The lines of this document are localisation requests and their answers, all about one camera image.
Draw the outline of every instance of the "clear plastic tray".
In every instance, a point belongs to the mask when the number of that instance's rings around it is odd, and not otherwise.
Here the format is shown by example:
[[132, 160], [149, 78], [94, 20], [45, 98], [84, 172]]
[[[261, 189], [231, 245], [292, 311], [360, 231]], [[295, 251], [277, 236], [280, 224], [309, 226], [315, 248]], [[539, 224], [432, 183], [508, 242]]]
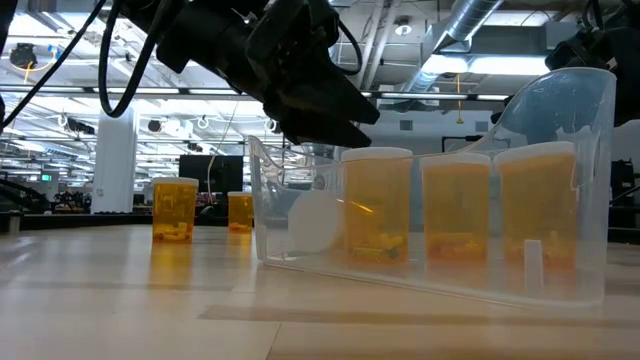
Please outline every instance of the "clear plastic tray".
[[251, 138], [258, 257], [508, 304], [597, 306], [615, 81], [585, 68], [544, 75], [455, 153], [339, 162]]

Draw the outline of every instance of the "pipe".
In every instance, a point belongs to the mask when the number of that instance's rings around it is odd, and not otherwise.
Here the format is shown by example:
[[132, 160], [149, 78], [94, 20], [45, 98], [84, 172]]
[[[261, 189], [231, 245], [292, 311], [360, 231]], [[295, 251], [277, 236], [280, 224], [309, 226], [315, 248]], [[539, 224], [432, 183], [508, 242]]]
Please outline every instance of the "pipe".
[[367, 79], [364, 83], [364, 89], [370, 89], [373, 84], [373, 79], [376, 76], [376, 72], [378, 71], [378, 65], [380, 64], [380, 59], [382, 59], [382, 53], [384, 52], [384, 48], [387, 44], [387, 40], [389, 39], [389, 34], [391, 33], [391, 29], [393, 28], [393, 23], [396, 20], [396, 12], [398, 11], [398, 7], [400, 7], [400, 3], [402, 0], [393, 0], [391, 2], [391, 6], [389, 7], [389, 11], [387, 12], [387, 22], [384, 25], [384, 29], [382, 30], [382, 35], [380, 37], [380, 42], [376, 46], [376, 53], [373, 56], [373, 61], [371, 62], [371, 69], [367, 73]]
[[367, 42], [364, 45], [364, 52], [362, 54], [363, 68], [358, 73], [358, 77], [356, 78], [355, 83], [356, 88], [358, 89], [360, 89], [360, 87], [362, 86], [364, 73], [369, 67], [369, 57], [371, 57], [373, 42], [376, 40], [376, 35], [378, 34], [378, 26], [380, 25], [380, 20], [382, 19], [382, 7], [384, 6], [384, 2], [382, 0], [376, 1], [373, 6], [373, 14], [371, 15], [371, 29], [369, 30], [369, 35], [367, 35]]
[[[504, 0], [456, 0], [447, 19], [444, 33], [447, 35], [434, 44], [434, 49], [452, 42], [471, 39], [482, 24], [502, 4]], [[405, 92], [426, 92], [435, 83], [440, 73], [418, 70], [402, 88]]]

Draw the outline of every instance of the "ceiling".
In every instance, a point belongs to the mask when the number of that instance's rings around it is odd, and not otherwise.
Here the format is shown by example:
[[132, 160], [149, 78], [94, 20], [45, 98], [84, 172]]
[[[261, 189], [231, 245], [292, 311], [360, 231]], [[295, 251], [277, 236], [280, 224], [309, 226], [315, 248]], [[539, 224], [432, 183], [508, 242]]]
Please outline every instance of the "ceiling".
[[[68, 34], [82, 26], [93, 2], [87, 0], [82, 4], [82, 1], [58, 0], [57, 3], [58, 11], [22, 11], [16, 14], [0, 59], [0, 85], [35, 84], [52, 60], [51, 49], [65, 48], [70, 41]], [[374, 9], [376, 6], [384, 6], [384, 2], [334, 0], [331, 3], [338, 10], [342, 21], [358, 40], [359, 46], [364, 48], [367, 33], [375, 31], [375, 29], [370, 29]], [[607, 0], [601, 3], [605, 13], [609, 8], [618, 6], [616, 1]], [[398, 89], [401, 84], [410, 80], [422, 68], [426, 61], [424, 51], [421, 51], [425, 33], [429, 26], [437, 24], [439, 21], [446, 21], [451, 6], [452, 1], [449, 0], [401, 1], [396, 11], [396, 19], [402, 16], [408, 17], [411, 32], [404, 35], [396, 34], [395, 31], [389, 33], [379, 62], [380, 65], [377, 66], [372, 79], [372, 89]], [[573, 24], [579, 10], [579, 3], [567, 1], [505, 1], [474, 37], [472, 53], [483, 56], [491, 54], [504, 56], [507, 51], [508, 55], [544, 56], [548, 53], [548, 48], [542, 46], [538, 53], [538, 50], [529, 50], [529, 48], [525, 48], [525, 45], [533, 44], [534, 40], [539, 40], [538, 34], [544, 32], [550, 23], [554, 23], [554, 25], [564, 23], [568, 26], [569, 31], [575, 32]], [[106, 11], [103, 11], [101, 19], [93, 23], [65, 65], [50, 79], [49, 85], [97, 86], [97, 59], [106, 14]], [[384, 24], [381, 22], [378, 26], [374, 45], [381, 43], [384, 36], [382, 34]], [[110, 53], [108, 75], [110, 87], [126, 85], [144, 39], [144, 32], [132, 25], [130, 21], [118, 20]], [[14, 49], [18, 43], [35, 45], [34, 53], [38, 57], [37, 69], [42, 68], [40, 71], [31, 71], [26, 74], [23, 69], [16, 68], [9, 62], [9, 51]], [[355, 65], [355, 52], [344, 36], [338, 41], [335, 49], [338, 55], [334, 61], [339, 66]], [[367, 65], [371, 71], [373, 64]], [[508, 95], [517, 92], [534, 78], [535, 75], [496, 75], [471, 72], [462, 73], [459, 77], [443, 74], [437, 79], [434, 84], [435, 88], [432, 88], [431, 91]], [[356, 77], [351, 80], [358, 83]], [[221, 78], [196, 63], [190, 62], [183, 73], [175, 74], [155, 57], [152, 57], [140, 86], [146, 88], [228, 88], [228, 85]], [[10, 110], [20, 100], [21, 94], [5, 92], [2, 96]], [[76, 164], [80, 162], [86, 164], [83, 164], [82, 169], [76, 168], [76, 172], [67, 172], [67, 176], [63, 176], [62, 181], [73, 185], [83, 185], [90, 182], [94, 165], [92, 159], [95, 159], [95, 136], [78, 134], [61, 125], [64, 125], [68, 119], [74, 119], [99, 132], [99, 105], [99, 101], [95, 98], [76, 95], [65, 96], [64, 93], [57, 96], [34, 98], [17, 121], [12, 124], [12, 129], [5, 131], [5, 134], [0, 138], [4, 142], [1, 164], [3, 171], [13, 172], [13, 176], [21, 176], [21, 174], [15, 173], [26, 168], [60, 169], [60, 166], [64, 165], [73, 169], [74, 160], [76, 160]], [[144, 99], [134, 100], [132, 106], [140, 115], [137, 155], [139, 164], [154, 161], [164, 166], [162, 171], [154, 171], [144, 166], [138, 167], [139, 183], [148, 181], [151, 177], [159, 174], [177, 174], [176, 156], [192, 153], [187, 149], [186, 144], [171, 143], [171, 140], [178, 137], [186, 136], [194, 143], [200, 143], [203, 145], [204, 153], [228, 155], [247, 154], [246, 146], [239, 142], [250, 135], [258, 136], [267, 142], [282, 143], [282, 136], [273, 134], [269, 130], [272, 124], [264, 114], [262, 105], [256, 101], [248, 101], [247, 99], [236, 101], [231, 98], [220, 100], [219, 97], [190, 100], [158, 96], [154, 99], [147, 96]], [[430, 110], [429, 112], [422, 112], [423, 115], [412, 118], [420, 121], [421, 117], [432, 116], [430, 114], [435, 116], [437, 113], [434, 111], [439, 111], [440, 115], [446, 115], [448, 111], [457, 109], [457, 106], [457, 102], [441, 102], [427, 109]], [[465, 102], [462, 109], [492, 111], [499, 108], [500, 105], [493, 103], [483, 106]], [[384, 114], [383, 118], [386, 120], [381, 124], [385, 125], [381, 125], [380, 128], [374, 127], [370, 129], [370, 132], [380, 137], [405, 135], [399, 133], [397, 128], [388, 126], [388, 119], [394, 118], [394, 114], [396, 113], [391, 111]], [[180, 129], [186, 132], [176, 133], [165, 130], [151, 132], [148, 129], [148, 124], [152, 120], [164, 124], [172, 122], [172, 126], [177, 124]], [[416, 126], [415, 129], [419, 131], [421, 127]], [[437, 129], [444, 135], [447, 132], [456, 132], [455, 129], [451, 130], [452, 128], [446, 126]], [[225, 141], [219, 142], [225, 132]], [[420, 135], [419, 133], [412, 134], [413, 137]], [[22, 143], [15, 141], [15, 137], [19, 136], [40, 139], [27, 141], [25, 145], [24, 141]], [[216, 152], [218, 143], [222, 145]]]

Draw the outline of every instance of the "ductwork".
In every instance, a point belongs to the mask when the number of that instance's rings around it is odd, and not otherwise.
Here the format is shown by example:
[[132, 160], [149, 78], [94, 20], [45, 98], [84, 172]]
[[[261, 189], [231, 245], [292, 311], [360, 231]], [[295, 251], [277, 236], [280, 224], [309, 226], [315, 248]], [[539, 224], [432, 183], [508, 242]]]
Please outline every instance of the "ductwork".
[[[431, 44], [428, 56], [434, 50], [442, 49], [456, 42], [470, 40], [504, 0], [456, 0], [451, 16], [446, 20], [442, 34]], [[405, 83], [402, 91], [420, 93], [429, 90], [440, 76], [440, 73], [419, 69], [413, 78]]]

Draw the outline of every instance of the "tabletop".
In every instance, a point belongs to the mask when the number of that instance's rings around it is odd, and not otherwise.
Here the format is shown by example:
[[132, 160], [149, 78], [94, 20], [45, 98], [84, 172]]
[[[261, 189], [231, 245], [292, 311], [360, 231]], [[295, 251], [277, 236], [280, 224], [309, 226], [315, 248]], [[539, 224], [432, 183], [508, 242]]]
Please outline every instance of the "tabletop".
[[638, 359], [640, 247], [602, 308], [532, 310], [264, 266], [250, 236], [151, 226], [0, 237], [2, 359]]

